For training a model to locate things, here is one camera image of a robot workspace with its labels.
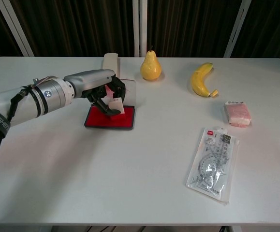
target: yellow banana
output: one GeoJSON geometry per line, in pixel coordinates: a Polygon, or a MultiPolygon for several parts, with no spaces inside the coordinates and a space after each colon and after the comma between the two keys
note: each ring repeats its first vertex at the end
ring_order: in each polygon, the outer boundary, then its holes
{"type": "Polygon", "coordinates": [[[214,90],[212,93],[204,85],[204,77],[213,68],[212,63],[204,63],[200,65],[196,71],[191,76],[191,85],[194,92],[203,97],[216,97],[218,95],[218,90],[214,90]]]}

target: robotic hand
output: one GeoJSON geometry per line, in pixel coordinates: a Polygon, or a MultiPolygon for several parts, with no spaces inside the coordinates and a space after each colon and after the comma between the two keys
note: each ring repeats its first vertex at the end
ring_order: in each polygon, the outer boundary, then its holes
{"type": "Polygon", "coordinates": [[[34,79],[34,84],[0,93],[0,131],[5,136],[9,127],[45,115],[71,103],[73,98],[88,98],[102,113],[106,115],[120,114],[119,110],[111,110],[101,100],[106,96],[105,85],[113,92],[113,97],[121,97],[124,101],[126,87],[112,70],[91,70],[72,74],[60,79],[48,76],[34,79]],[[16,98],[15,107],[11,102],[16,98]],[[14,114],[12,122],[8,116],[14,114]]]}

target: white table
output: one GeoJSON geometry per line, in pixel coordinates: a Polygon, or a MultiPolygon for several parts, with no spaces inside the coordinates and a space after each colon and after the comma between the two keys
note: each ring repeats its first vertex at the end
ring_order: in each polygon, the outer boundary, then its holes
{"type": "MultiPolygon", "coordinates": [[[[103,58],[0,58],[0,92],[33,78],[101,68],[103,58]]],[[[86,129],[89,102],[11,128],[0,150],[0,224],[280,224],[280,59],[160,58],[164,78],[147,82],[143,58],[121,58],[136,80],[132,131],[86,129]],[[220,96],[190,93],[195,68],[220,96]],[[227,125],[226,101],[245,101],[252,126],[227,125]],[[204,127],[240,139],[230,203],[185,186],[204,127]]]]}

